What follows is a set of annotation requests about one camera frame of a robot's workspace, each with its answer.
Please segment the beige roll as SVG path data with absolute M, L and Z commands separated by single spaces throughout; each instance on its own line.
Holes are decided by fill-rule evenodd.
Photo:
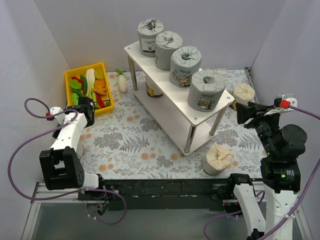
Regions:
M 79 141 L 76 148 L 76 154 L 81 158 L 84 154 L 84 147 L 82 143 Z
M 146 85 L 146 93 L 149 97 L 159 98 L 163 95 L 160 89 L 154 84 L 152 79 L 147 75 L 145 76 L 145 85 Z
M 230 107 L 236 110 L 236 103 L 248 106 L 248 102 L 251 102 L 255 97 L 255 90 L 247 83 L 240 83 L 233 89 L 232 95 L 234 102 Z
M 226 147 L 213 144 L 203 157 L 203 170 L 210 176 L 217 176 L 231 164 L 234 157 Z

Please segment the grey roll with cartoon label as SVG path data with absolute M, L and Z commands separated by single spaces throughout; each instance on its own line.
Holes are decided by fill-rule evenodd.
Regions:
M 172 54 L 183 46 L 182 37 L 172 31 L 164 31 L 155 39 L 155 65 L 157 68 L 167 71 L 171 67 Z

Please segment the grey roll with QR label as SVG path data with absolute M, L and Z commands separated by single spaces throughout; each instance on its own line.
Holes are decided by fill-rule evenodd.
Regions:
M 164 24 L 157 18 L 149 18 L 140 22 L 137 28 L 140 52 L 154 58 L 156 52 L 156 37 L 164 31 Z

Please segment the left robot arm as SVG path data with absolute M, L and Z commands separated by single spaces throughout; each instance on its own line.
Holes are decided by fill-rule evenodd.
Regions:
M 48 150 L 41 151 L 39 161 L 48 190 L 89 189 L 89 194 L 95 200 L 106 196 L 106 187 L 99 183 L 98 174 L 85 172 L 80 158 L 84 148 L 80 143 L 84 128 L 95 122 L 95 103 L 89 97 L 80 97 L 78 105 L 67 107 L 75 112 L 64 113 L 60 107 L 52 107 L 49 115 L 54 117 L 59 125 L 67 124 L 55 131 L 55 142 Z

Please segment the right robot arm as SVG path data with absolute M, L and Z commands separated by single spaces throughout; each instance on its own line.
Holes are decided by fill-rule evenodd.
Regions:
M 293 238 L 291 215 L 301 186 L 297 158 L 306 150 L 307 134 L 294 124 L 279 127 L 279 121 L 281 114 L 296 107 L 294 98 L 276 98 L 273 105 L 236 104 L 238 124 L 255 129 L 267 155 L 260 161 L 266 215 L 262 215 L 255 200 L 253 182 L 248 175 L 232 173 L 227 179 L 227 195 L 240 204 L 249 240 Z

